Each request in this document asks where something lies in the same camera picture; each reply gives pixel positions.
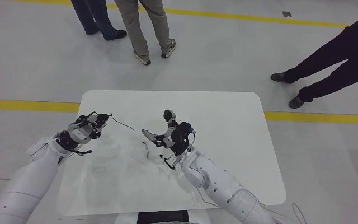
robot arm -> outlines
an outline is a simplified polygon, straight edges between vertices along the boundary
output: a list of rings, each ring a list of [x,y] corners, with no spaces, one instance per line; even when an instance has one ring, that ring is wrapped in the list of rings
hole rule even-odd
[[[142,133],[157,147],[164,146],[173,151],[175,161],[172,165],[167,162],[171,157],[164,158],[171,169],[175,170],[175,166],[179,163],[186,179],[193,186],[203,188],[211,200],[243,224],[287,223],[261,206],[261,203],[234,176],[217,167],[211,159],[189,144],[188,135],[193,134],[195,137],[194,129],[187,122],[176,123],[175,117],[171,110],[164,112],[168,131],[163,135],[158,136],[142,130]]]
[[[58,170],[81,145],[101,136],[108,121],[107,114],[81,115],[66,131],[54,137],[45,137],[28,148],[26,152],[32,163],[19,169],[0,194],[0,223],[26,223],[36,206],[50,188]]]

yellow stripe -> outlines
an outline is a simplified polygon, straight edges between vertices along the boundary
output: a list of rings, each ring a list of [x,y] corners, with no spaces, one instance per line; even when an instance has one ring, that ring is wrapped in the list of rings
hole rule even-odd
[[[71,6],[69,0],[12,0],[16,2],[31,2],[31,3],[45,3],[45,4],[61,4],[64,6]],[[116,4],[107,4],[108,8],[117,9]],[[139,7],[140,11],[145,11],[143,7]],[[184,16],[201,16],[212,18],[226,18],[231,20],[248,20],[256,22],[273,22],[278,24],[293,24],[293,25],[305,25],[305,26],[328,26],[328,27],[346,27],[349,24],[341,24],[335,22],[321,22],[321,21],[309,21],[309,20],[295,20],[292,18],[271,18],[263,16],[251,16],[251,15],[239,15],[230,13],[217,13],[217,12],[203,12],[194,10],[177,10],[174,8],[165,8],[167,13],[184,15]]]
[[[355,114],[313,114],[266,111],[266,120],[282,122],[313,122],[313,123],[346,123],[358,124],[358,115]]]
[[[0,110],[51,111],[77,113],[79,103],[76,102],[40,102],[0,100]],[[358,115],[353,114],[313,114],[266,111],[266,120],[281,122],[313,122],[313,123],[347,123],[358,124]]]
[[[40,102],[0,100],[0,110],[27,110],[77,113],[79,103],[76,102]]]

jeans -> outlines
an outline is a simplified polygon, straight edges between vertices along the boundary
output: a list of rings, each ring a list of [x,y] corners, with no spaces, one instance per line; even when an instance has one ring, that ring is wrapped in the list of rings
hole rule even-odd
[[[358,22],[346,27],[333,40],[323,45],[298,66],[287,70],[284,80],[294,83],[334,64],[347,60],[327,78],[302,88],[298,97],[304,102],[326,96],[358,82]]]
[[[106,0],[71,0],[71,2],[87,35],[92,35],[99,29],[105,40],[115,37],[117,30],[113,28],[108,18]]]

white tabletop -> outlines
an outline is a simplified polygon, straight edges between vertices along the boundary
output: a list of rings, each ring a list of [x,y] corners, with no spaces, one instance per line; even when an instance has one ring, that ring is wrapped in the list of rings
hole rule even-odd
[[[65,162],[57,206],[63,215],[203,209],[180,169],[159,158],[170,150],[151,142],[149,159],[141,129],[163,134],[165,109],[196,130],[195,146],[240,180],[264,204],[281,204],[286,191],[260,99],[251,92],[88,91],[78,115],[113,113],[99,139]]]

concrete floor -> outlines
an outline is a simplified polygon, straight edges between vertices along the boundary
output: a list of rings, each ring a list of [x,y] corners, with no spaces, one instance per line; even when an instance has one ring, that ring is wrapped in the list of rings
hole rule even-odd
[[[351,24],[358,13],[354,0],[164,0],[168,8],[282,17]],[[112,23],[123,29],[118,10]],[[141,65],[128,38],[106,42],[86,36],[73,8],[0,0],[0,99],[80,102],[88,90],[252,91],[264,110],[292,111],[288,101],[303,86],[333,66],[293,86],[273,83],[269,75],[296,66],[336,36],[342,28],[299,26],[168,14],[177,49],[160,57],[148,16],[141,12],[152,64]],[[317,99],[297,111],[357,114],[353,85]],[[0,177],[8,178],[30,159],[25,149],[44,135],[63,130],[72,113],[0,111]],[[274,211],[294,219],[292,202],[308,223],[354,224],[358,220],[358,148],[354,124],[268,122],[287,200]],[[115,214],[63,217],[56,211],[62,169],[29,223],[113,223]],[[5,186],[0,181],[0,190]],[[238,223],[211,209],[214,223]]]

